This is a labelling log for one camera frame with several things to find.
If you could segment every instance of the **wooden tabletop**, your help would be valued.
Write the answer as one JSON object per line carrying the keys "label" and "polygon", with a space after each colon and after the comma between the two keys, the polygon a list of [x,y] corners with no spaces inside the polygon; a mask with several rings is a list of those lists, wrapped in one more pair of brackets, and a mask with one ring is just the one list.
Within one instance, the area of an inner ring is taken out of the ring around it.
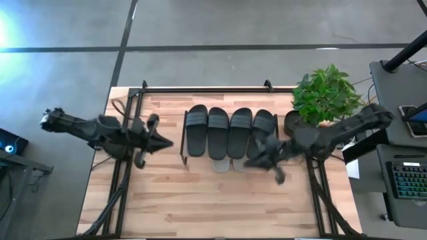
{"label": "wooden tabletop", "polygon": [[[109,99],[125,103],[128,89],[114,87]],[[175,144],[148,155],[145,169],[132,167],[122,237],[318,237],[308,171],[302,157],[283,163],[286,182],[278,186],[273,172],[250,169],[242,173],[231,167],[227,173],[216,173],[207,157],[189,157],[184,166],[179,156],[183,115],[194,105],[221,107],[229,116],[240,107],[249,107],[254,114],[266,109],[278,115],[280,138],[286,139],[284,117],[292,110],[292,99],[291,93],[145,93],[141,119],[146,121],[149,114],[157,113],[158,132]],[[105,114],[123,120],[110,101]],[[93,164],[106,157],[104,152],[96,153]],[[335,206],[361,232],[346,166],[334,158],[325,165]],[[92,171],[78,233],[88,229],[105,207],[113,166],[111,160]],[[324,205],[322,212],[329,229]]]}

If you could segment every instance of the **metal bracket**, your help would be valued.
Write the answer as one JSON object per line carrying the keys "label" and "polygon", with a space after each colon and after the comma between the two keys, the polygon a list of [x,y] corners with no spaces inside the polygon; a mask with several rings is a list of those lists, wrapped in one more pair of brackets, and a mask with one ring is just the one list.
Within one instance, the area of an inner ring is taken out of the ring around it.
{"label": "metal bracket", "polygon": [[142,81],[142,89],[141,91],[145,93],[147,91],[148,84],[145,80]]}
{"label": "metal bracket", "polygon": [[140,92],[141,92],[140,88],[131,88],[131,89],[129,89],[129,92],[127,93],[127,97],[135,97]]}
{"label": "metal bracket", "polygon": [[399,67],[397,67],[395,70],[393,70],[393,71],[387,71],[386,70],[386,68],[385,68],[385,65],[387,64],[387,60],[381,60],[380,61],[380,63],[381,63],[381,66],[382,66],[382,68],[386,71],[386,72],[388,72],[388,73],[397,73],[398,71],[399,71]]}
{"label": "metal bracket", "polygon": [[272,86],[272,83],[270,83],[270,80],[266,80],[265,82],[264,82],[264,87],[267,87],[268,88],[268,92],[269,93],[272,93],[272,92],[274,92],[274,88],[273,88],[273,86]]}

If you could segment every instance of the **keyboard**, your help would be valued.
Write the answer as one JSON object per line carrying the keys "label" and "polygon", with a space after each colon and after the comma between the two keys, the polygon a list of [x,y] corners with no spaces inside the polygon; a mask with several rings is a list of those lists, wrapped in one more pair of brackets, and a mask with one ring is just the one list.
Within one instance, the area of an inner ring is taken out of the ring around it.
{"label": "keyboard", "polygon": [[398,199],[427,200],[427,164],[388,162]]}

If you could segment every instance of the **gray floor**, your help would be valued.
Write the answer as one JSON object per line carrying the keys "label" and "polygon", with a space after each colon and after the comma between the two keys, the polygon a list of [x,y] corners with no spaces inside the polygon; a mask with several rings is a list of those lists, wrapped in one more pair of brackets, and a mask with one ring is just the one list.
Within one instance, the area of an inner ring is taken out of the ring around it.
{"label": "gray floor", "polygon": [[[1,47],[118,47],[131,0],[0,0]],[[409,43],[426,30],[415,0],[139,0],[129,46]],[[335,63],[355,83],[371,61],[399,49],[126,53],[119,86],[295,85]],[[46,133],[46,108],[90,118],[103,112],[117,53],[0,53],[0,127],[30,141],[26,156],[55,166],[28,191],[10,239],[75,233],[93,151],[68,135]],[[423,50],[412,58],[427,59]],[[365,93],[372,83],[357,85]],[[355,192],[365,233],[425,239],[427,231],[381,221],[379,193]]]}

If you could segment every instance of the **plant pot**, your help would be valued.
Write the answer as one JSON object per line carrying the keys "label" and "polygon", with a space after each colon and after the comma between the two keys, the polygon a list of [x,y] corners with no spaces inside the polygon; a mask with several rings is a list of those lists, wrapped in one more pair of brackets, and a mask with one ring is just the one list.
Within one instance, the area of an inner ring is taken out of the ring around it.
{"label": "plant pot", "polygon": [[286,135],[288,135],[289,137],[292,137],[294,135],[295,129],[297,128],[315,127],[315,126],[316,125],[310,125],[308,123],[305,123],[300,113],[296,110],[292,110],[285,116],[285,123],[283,126],[283,130]]}

